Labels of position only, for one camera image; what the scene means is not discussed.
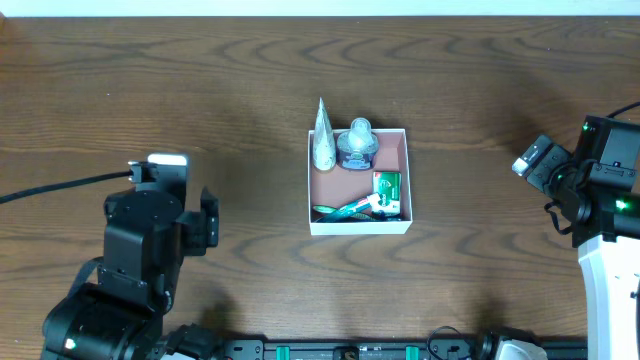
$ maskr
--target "green and white package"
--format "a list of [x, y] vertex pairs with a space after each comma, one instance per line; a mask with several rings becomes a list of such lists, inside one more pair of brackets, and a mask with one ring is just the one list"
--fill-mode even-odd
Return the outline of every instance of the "green and white package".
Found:
[[375, 215], [389, 217], [400, 214], [401, 179], [399, 172], [373, 172], [373, 193], [380, 195], [380, 202], [371, 204], [371, 210]]

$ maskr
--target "black cable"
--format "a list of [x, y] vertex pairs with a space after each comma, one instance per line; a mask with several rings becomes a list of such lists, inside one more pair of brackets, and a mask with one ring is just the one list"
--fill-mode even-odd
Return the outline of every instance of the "black cable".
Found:
[[560, 229], [560, 223], [558, 222], [558, 215], [551, 211], [552, 207], [557, 207], [558, 209], [562, 209], [562, 204], [558, 201], [552, 201], [544, 206], [544, 211], [551, 216], [551, 222], [553, 223], [553, 227], [556, 229], [558, 234], [567, 235], [573, 232], [573, 225], [569, 225], [564, 229]]
[[458, 329], [454, 328], [453, 326], [440, 326], [439, 328], [433, 330], [433, 332], [431, 333], [431, 335], [429, 335], [429, 337], [427, 338], [427, 350], [429, 351], [429, 354], [431, 354], [431, 356], [433, 356], [434, 358], [436, 358], [436, 360], [444, 360], [443, 358], [441, 358], [440, 356], [438, 356], [438, 354], [435, 353], [435, 351], [433, 351], [431, 349], [431, 338], [437, 334], [439, 331], [442, 330], [451, 330], [455, 333], [457, 333], [458, 335], [460, 335], [460, 339], [462, 339], [462, 341], [464, 341], [467, 345], [469, 345], [469, 355], [467, 355], [467, 358], [471, 358], [471, 352], [473, 351], [473, 346], [471, 345], [471, 343], [464, 338], [464, 336], [460, 333], [460, 331], [458, 331]]
[[82, 285], [87, 282], [89, 276], [91, 276], [91, 274], [93, 273], [93, 270], [95, 270], [98, 266], [102, 266], [103, 263], [104, 257], [102, 256], [93, 258], [84, 263], [84, 265], [82, 265], [82, 267], [80, 268], [80, 271], [78, 271], [76, 278], [73, 280], [73, 284], [71, 284], [71, 288], [69, 289], [67, 298], [70, 298], [75, 293], [77, 293], [78, 290], [80, 290], [80, 287], [82, 287]]
[[589, 171], [589, 169], [587, 169], [588, 166], [592, 166], [593, 164], [597, 164], [598, 160], [595, 159], [588, 159], [588, 160], [584, 160], [582, 163], [580, 163], [580, 168], [578, 169], [578, 173], [575, 176], [574, 182], [573, 182], [573, 190], [575, 191], [579, 185], [581, 185], [584, 181], [586, 181], [587, 179], [585, 179], [585, 176], [587, 175], [587, 172]]
[[22, 190], [22, 191], [18, 191], [17, 193], [0, 197], [0, 204], [8, 203], [9, 201], [13, 201], [13, 200], [22, 199], [24, 197], [31, 196], [31, 195], [37, 195], [37, 194], [42, 194], [42, 193], [61, 190], [61, 189], [68, 189], [68, 188], [81, 186], [81, 185], [93, 184], [99, 181], [131, 176], [132, 174], [133, 173], [131, 171], [122, 171], [117, 173], [92, 176], [85, 179], [78, 179], [78, 180], [63, 182], [59, 184], [40, 186], [33, 189]]
[[623, 112], [629, 111], [629, 110], [631, 110], [633, 108], [636, 108], [638, 106], [640, 106], [640, 101], [638, 101], [636, 103], [633, 103], [631, 105], [627, 105], [627, 106], [625, 106], [625, 107], [623, 107], [621, 109], [618, 109], [618, 110], [612, 112], [611, 114], [607, 115], [607, 117], [615, 118], [616, 116], [622, 114]]
[[556, 176], [558, 176], [558, 174], [560, 173], [560, 171], [562, 171], [562, 170], [564, 170], [564, 169], [566, 169], [566, 168], [570, 168], [570, 167], [571, 167], [571, 166], [573, 166], [573, 165], [574, 165], [574, 161], [573, 161], [573, 160], [570, 160], [570, 161], [568, 161], [568, 162], [566, 162], [566, 163], [564, 163], [564, 164], [562, 164], [562, 165], [560, 165], [560, 166], [556, 167], [556, 168], [551, 172], [551, 175], [549, 175], [549, 179], [550, 179], [550, 180], [555, 179], [555, 178], [556, 178]]

